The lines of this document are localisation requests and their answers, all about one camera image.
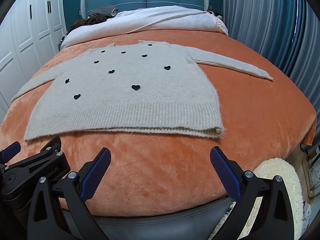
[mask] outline curtain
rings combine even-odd
[[[305,0],[223,0],[229,36],[277,66],[317,111],[320,144],[320,23]]]
[[[317,126],[313,145],[304,147],[311,152],[320,145],[320,22],[310,5],[305,0],[301,2],[304,6],[300,14],[305,17],[305,23],[301,23],[304,25],[303,31],[296,32],[296,39],[301,39],[301,45],[299,51],[294,53],[297,58],[292,68],[288,68],[285,74],[316,109]]]

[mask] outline sweater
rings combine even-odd
[[[256,66],[193,47],[113,43],[60,63],[19,90],[12,100],[54,80],[35,105],[24,139],[82,130],[220,137],[219,98],[197,63],[273,79]]]

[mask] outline wardrobe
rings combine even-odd
[[[11,98],[50,58],[67,32],[62,0],[16,0],[0,25],[0,122]]]

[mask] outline plush blanket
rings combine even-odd
[[[200,64],[219,95],[226,128],[221,139],[88,131],[60,135],[62,151],[74,171],[91,161],[102,147],[111,151],[110,167],[94,197],[86,202],[92,214],[156,215],[223,197],[226,192],[209,158],[211,148],[216,145],[243,170],[254,170],[264,160],[286,158],[300,142],[311,144],[316,111],[308,99],[268,60],[221,33],[156,30],[89,41],[63,49],[36,75],[89,48],[113,42],[135,44],[138,40],[167,41],[219,53],[266,70],[274,80]],[[4,118],[0,148],[14,141],[19,141],[22,148],[11,163],[38,153],[51,139],[23,141],[32,109],[51,83],[15,100]]]

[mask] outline white duvet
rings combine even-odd
[[[65,37],[61,49],[86,41],[146,30],[193,30],[228,35],[224,23],[208,12],[162,6],[120,12],[106,22],[76,28]]]

